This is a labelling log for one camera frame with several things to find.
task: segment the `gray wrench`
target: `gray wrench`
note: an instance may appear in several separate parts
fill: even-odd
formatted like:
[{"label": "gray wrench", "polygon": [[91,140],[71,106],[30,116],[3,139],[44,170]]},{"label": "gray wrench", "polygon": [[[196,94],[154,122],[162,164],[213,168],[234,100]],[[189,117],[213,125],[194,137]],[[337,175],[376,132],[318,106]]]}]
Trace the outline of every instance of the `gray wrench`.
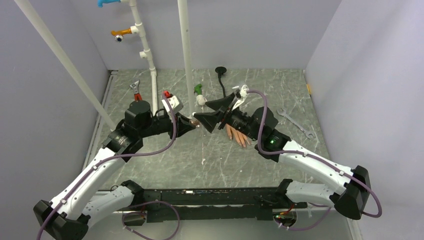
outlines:
[{"label": "gray wrench", "polygon": [[293,118],[291,118],[288,114],[287,114],[287,112],[286,112],[286,110],[284,109],[284,108],[281,108],[281,109],[277,109],[277,113],[278,113],[278,115],[280,115],[280,116],[283,116],[283,117],[285,117],[286,119],[288,119],[292,124],[294,124],[296,127],[298,127],[305,135],[306,135],[306,137],[308,138],[308,139],[312,139],[312,138],[314,138],[314,133],[313,132],[311,132],[311,131],[308,131],[308,130],[306,130],[306,129],[304,129],[299,123],[297,123],[295,120],[293,120]]}]

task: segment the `black joint housing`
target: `black joint housing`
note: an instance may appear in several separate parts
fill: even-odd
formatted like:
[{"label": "black joint housing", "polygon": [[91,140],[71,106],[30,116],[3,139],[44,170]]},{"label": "black joint housing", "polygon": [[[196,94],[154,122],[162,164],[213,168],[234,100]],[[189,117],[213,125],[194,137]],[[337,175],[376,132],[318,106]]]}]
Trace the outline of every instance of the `black joint housing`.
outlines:
[{"label": "black joint housing", "polygon": [[[33,210],[40,226],[53,211],[51,204],[45,200],[40,200]],[[89,219],[89,215],[81,214],[77,220],[69,220],[66,214],[55,212],[44,230],[55,240],[82,240],[89,230]]]},{"label": "black joint housing", "polygon": [[292,200],[287,197],[287,188],[293,182],[293,179],[284,178],[278,185],[275,190],[275,196],[280,199],[280,201],[287,202],[289,204],[293,204]]},{"label": "black joint housing", "polygon": [[140,185],[138,185],[132,180],[126,180],[123,183],[121,183],[121,186],[128,188],[129,190],[131,190],[132,194],[134,194],[134,198],[132,199],[131,206],[142,204],[145,202],[145,198],[144,198],[145,190]]},{"label": "black joint housing", "polygon": [[[371,188],[370,177],[366,168],[358,165],[352,172],[354,178],[357,178],[367,187]],[[334,193],[330,196],[330,200],[334,203],[334,208],[337,212],[347,218],[359,220],[361,219],[370,193],[353,180],[350,180],[345,187],[346,190],[343,194],[338,195]]]},{"label": "black joint housing", "polygon": [[[175,115],[175,119],[177,121],[176,137],[196,128],[187,117],[179,113]],[[171,138],[173,130],[173,123],[166,111],[163,115],[153,116],[147,101],[133,101],[125,111],[125,118],[107,136],[103,146],[118,155],[135,154],[143,147],[143,138],[162,133],[169,133]],[[122,159],[128,162],[130,158],[123,157]]]}]

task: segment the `blue faucet handle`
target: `blue faucet handle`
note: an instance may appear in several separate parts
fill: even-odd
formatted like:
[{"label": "blue faucet handle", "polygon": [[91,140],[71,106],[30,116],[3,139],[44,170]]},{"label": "blue faucet handle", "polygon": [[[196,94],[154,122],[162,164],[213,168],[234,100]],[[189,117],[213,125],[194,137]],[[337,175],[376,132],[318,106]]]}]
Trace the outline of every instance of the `blue faucet handle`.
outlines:
[{"label": "blue faucet handle", "polygon": [[121,0],[97,0],[97,6],[99,8],[103,7],[103,4],[110,4],[110,3],[114,3],[114,2],[121,2]]}]

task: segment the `red-handled wrench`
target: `red-handled wrench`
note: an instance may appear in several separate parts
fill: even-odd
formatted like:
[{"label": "red-handled wrench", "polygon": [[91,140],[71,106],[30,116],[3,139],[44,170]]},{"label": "red-handled wrench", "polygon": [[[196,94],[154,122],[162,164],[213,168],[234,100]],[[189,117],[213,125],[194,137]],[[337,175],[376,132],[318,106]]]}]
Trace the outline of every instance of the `red-handled wrench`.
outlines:
[{"label": "red-handled wrench", "polygon": [[132,91],[134,92],[134,99],[136,102],[143,100],[139,92],[139,84],[140,84],[140,81],[138,80],[134,82],[133,84],[129,85],[129,87],[132,88]]}]

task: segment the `wrench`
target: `wrench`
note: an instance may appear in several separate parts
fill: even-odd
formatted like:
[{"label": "wrench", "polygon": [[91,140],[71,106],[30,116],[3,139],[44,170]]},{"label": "wrench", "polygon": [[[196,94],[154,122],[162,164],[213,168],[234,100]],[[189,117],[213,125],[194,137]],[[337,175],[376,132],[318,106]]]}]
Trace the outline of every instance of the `wrench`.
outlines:
[{"label": "wrench", "polygon": [[312,138],[314,138],[314,133],[313,132],[311,132],[311,131],[308,131],[308,130],[306,130],[306,129],[304,129],[299,123],[297,123],[295,120],[293,120],[293,118],[291,118],[288,114],[287,114],[287,112],[286,112],[286,110],[284,109],[284,108],[281,108],[281,109],[277,109],[277,113],[278,113],[278,115],[280,115],[280,116],[283,116],[283,117],[285,117],[286,119],[288,119],[292,124],[294,124],[296,127],[298,127],[305,135],[306,135],[306,137],[308,138],[308,139],[312,139]]},{"label": "wrench", "polygon": [[140,84],[140,80],[137,80],[131,85],[129,85],[129,87],[132,88],[132,91],[134,92],[134,99],[136,102],[143,100],[139,92],[139,84]]}]

